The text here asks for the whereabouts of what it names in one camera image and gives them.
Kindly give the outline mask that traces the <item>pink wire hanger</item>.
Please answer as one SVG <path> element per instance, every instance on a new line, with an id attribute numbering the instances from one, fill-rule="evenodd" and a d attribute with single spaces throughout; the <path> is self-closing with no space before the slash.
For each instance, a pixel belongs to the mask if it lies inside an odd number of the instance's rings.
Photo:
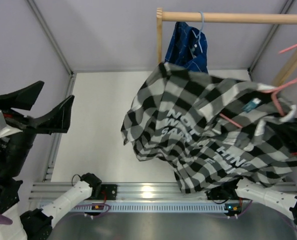
<path id="1" fill-rule="evenodd" d="M 279 54 L 285 53 L 287 51 L 290 51 L 294 48 L 297 48 L 297 44 L 292 45 L 288 48 L 285 48 L 281 51 L 279 51 Z M 268 90 L 264 90 L 261 93 L 264 93 L 266 95 L 269 94 L 269 102 L 273 104 L 273 106 L 275 107 L 275 109 L 277 110 L 277 112 L 279 113 L 279 115 L 281 117 L 286 116 L 286 113 L 284 112 L 282 105 L 280 103 L 280 101 L 278 100 L 278 93 L 281 92 L 282 90 L 284 90 L 285 88 L 294 85 L 297 83 L 297 77 L 287 83 L 282 84 L 282 82 L 279 83 L 278 87 L 274 87 L 272 89 L 268 89 Z M 242 108 L 242 112 L 244 113 L 249 113 L 252 110 L 254 110 L 255 108 L 257 108 L 260 104 L 263 104 L 265 101 L 260 97 L 254 97 L 252 98 L 245 106 L 243 106 Z M 237 122 L 235 122 L 232 118 L 227 117 L 226 115 L 224 115 L 222 112 L 219 114 L 222 118 L 224 118 L 225 120 L 229 121 L 230 123 L 232 123 L 233 125 L 237 126 L 238 128 L 242 128 L 242 126 L 240 124 L 238 124 Z"/>

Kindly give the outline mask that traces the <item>black white checkered shirt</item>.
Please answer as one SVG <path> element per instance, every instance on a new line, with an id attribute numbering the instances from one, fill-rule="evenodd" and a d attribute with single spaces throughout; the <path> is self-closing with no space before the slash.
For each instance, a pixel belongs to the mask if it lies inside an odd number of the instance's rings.
<path id="1" fill-rule="evenodd" d="M 269 129 L 269 123 L 291 122 L 296 105 L 279 92 L 286 113 L 280 116 L 270 95 L 262 93 L 273 88 L 160 63 L 124 117 L 123 142 L 132 145 L 139 161 L 167 162 L 185 194 L 209 191 L 238 178 L 271 187 L 297 168 L 297 163 L 286 164 L 290 154 Z M 253 98 L 264 103 L 242 112 Z"/>

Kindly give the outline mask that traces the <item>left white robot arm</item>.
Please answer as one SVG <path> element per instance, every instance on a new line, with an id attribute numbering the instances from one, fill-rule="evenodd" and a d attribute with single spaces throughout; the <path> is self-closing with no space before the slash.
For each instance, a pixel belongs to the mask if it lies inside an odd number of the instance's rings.
<path id="1" fill-rule="evenodd" d="M 70 95 L 49 113 L 33 118 L 21 114 L 35 104 L 43 81 L 0 95 L 0 240 L 46 240 L 56 224 L 75 206 L 102 193 L 101 180 L 86 173 L 67 192 L 51 203 L 20 213 L 18 179 L 39 134 L 66 133 L 71 124 L 74 96 Z"/>

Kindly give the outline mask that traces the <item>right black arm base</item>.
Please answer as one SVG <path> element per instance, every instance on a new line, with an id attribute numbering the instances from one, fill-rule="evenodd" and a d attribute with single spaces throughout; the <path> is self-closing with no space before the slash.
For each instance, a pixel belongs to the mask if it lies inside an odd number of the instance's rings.
<path id="1" fill-rule="evenodd" d="M 213 188 L 209 191 L 206 191 L 206 196 L 208 200 L 211 200 L 216 204 L 223 204 L 229 200 L 239 199 L 235 190 L 232 188 Z"/>

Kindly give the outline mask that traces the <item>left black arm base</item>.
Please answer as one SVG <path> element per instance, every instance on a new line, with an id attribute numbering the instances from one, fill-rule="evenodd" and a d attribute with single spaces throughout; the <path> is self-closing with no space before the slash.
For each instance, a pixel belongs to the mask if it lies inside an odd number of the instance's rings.
<path id="1" fill-rule="evenodd" d="M 117 198 L 118 185 L 117 184 L 101 184 L 97 186 L 95 190 L 92 191 L 91 196 L 88 200 L 97 200 L 97 201 L 114 201 Z"/>

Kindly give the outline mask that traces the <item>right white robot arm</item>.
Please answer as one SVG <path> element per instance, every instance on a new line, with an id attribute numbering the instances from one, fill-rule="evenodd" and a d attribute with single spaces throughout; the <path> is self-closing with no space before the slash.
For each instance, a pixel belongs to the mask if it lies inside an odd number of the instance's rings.
<path id="1" fill-rule="evenodd" d="M 290 167 L 297 163 L 297 118 L 282 124 L 269 123 L 268 127 L 277 137 L 277 142 L 290 154 L 285 163 Z M 221 193 L 228 199 L 236 195 L 256 201 L 283 214 L 297 226 L 297 195 L 283 193 L 269 187 L 252 183 L 242 178 L 238 183 L 228 181 L 221 186 Z"/>

